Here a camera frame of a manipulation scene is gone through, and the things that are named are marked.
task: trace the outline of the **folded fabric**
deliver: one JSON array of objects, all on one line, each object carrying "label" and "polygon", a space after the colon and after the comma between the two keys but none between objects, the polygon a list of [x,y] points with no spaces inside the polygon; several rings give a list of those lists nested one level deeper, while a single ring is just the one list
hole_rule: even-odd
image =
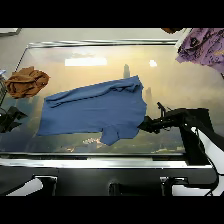
[{"label": "folded fabric", "polygon": [[224,28],[194,28],[178,50],[176,60],[191,61],[224,72]]},{"label": "folded fabric", "polygon": [[15,99],[27,98],[36,95],[48,84],[49,76],[34,67],[23,68],[19,72],[13,72],[5,81],[8,93]]},{"label": "folded fabric", "polygon": [[134,138],[146,112],[142,89],[134,76],[46,97],[37,135],[103,132],[107,145]]}]

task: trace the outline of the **purple cloth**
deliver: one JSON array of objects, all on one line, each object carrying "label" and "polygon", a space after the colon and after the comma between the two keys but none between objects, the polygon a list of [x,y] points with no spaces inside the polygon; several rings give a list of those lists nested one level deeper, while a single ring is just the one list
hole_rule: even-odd
[{"label": "purple cloth", "polygon": [[178,49],[176,60],[208,65],[224,72],[224,28],[194,28]]}]

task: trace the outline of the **table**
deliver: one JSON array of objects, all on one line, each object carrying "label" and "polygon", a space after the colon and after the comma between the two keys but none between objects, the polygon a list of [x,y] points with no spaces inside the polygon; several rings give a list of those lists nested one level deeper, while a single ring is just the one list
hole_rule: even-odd
[{"label": "table", "polygon": [[214,129],[224,134],[224,80],[212,68],[175,61],[172,40],[45,42],[29,44],[17,71],[34,66],[51,78],[36,96],[12,99],[6,94],[2,108],[16,106],[28,115],[21,126],[0,134],[0,152],[18,153],[183,153],[178,128],[159,135],[140,131],[134,139],[103,145],[101,133],[36,136],[46,96],[81,86],[138,75],[143,83],[147,115],[160,116],[157,102],[175,109],[205,107]]}]

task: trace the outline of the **blue t-shirt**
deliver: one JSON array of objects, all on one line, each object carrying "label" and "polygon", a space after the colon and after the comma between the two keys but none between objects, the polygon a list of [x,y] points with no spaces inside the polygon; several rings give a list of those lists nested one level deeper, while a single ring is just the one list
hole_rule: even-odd
[{"label": "blue t-shirt", "polygon": [[107,145],[134,138],[146,113],[142,89],[134,76],[48,96],[37,135],[102,132]]}]

